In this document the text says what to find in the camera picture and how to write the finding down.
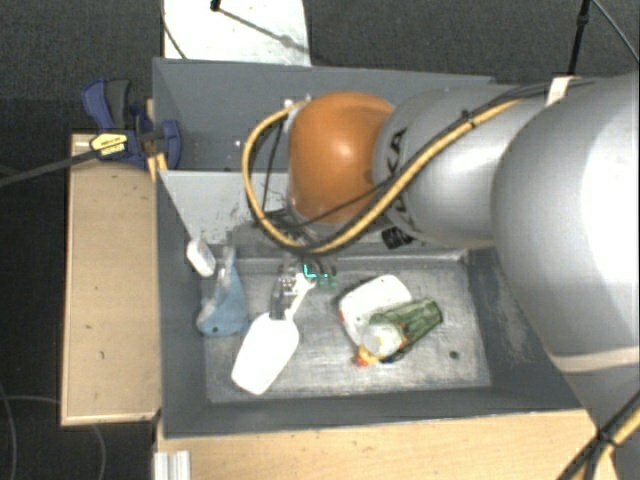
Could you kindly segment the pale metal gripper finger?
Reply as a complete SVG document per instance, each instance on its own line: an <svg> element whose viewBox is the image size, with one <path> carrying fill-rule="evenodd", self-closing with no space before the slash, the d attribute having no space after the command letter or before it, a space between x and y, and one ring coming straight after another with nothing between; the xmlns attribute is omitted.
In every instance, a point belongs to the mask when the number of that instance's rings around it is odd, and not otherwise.
<svg viewBox="0 0 640 480"><path fill-rule="evenodd" d="M291 288L285 291L284 318L292 321L300 308L306 295L316 287L315 279L308 279L303 273L295 276L295 282Z"/></svg>
<svg viewBox="0 0 640 480"><path fill-rule="evenodd" d="M270 298L270 318L283 319L291 300L291 277L281 275L274 283Z"/></svg>

